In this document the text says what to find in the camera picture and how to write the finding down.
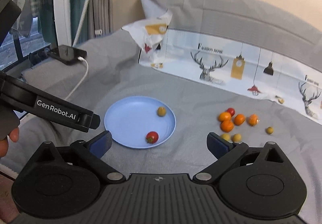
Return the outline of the person's left hand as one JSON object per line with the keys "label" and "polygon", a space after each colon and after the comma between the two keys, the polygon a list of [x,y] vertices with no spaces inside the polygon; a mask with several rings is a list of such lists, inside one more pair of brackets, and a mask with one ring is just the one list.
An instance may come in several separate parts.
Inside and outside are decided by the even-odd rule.
{"label": "person's left hand", "polygon": [[12,142],[16,143],[19,140],[19,128],[15,128],[12,130],[9,135],[0,141],[0,157],[3,158],[6,156],[8,149],[9,149],[9,142],[10,139]]}

